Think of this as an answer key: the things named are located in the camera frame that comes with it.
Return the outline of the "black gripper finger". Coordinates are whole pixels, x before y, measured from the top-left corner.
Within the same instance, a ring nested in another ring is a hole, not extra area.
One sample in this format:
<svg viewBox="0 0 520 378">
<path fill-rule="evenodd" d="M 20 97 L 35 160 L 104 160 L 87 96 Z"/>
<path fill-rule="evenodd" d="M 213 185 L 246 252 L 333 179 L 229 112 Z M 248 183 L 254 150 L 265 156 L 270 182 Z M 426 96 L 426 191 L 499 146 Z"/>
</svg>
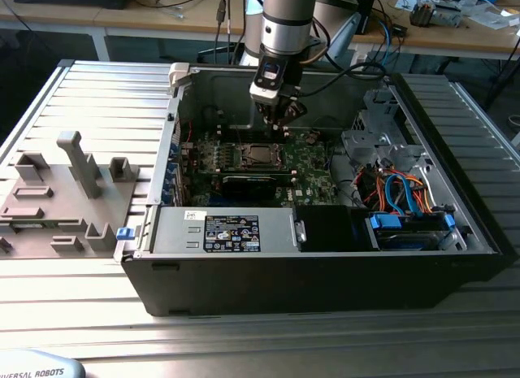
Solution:
<svg viewBox="0 0 520 378">
<path fill-rule="evenodd" d="M 279 125 L 279 98 L 267 101 L 256 101 L 255 106 L 263 118 L 264 124 L 271 130 L 278 130 Z"/>
<path fill-rule="evenodd" d="M 306 114 L 306 106 L 296 97 L 282 97 L 279 102 L 279 126 L 288 127 L 294 120 Z"/>
</svg>

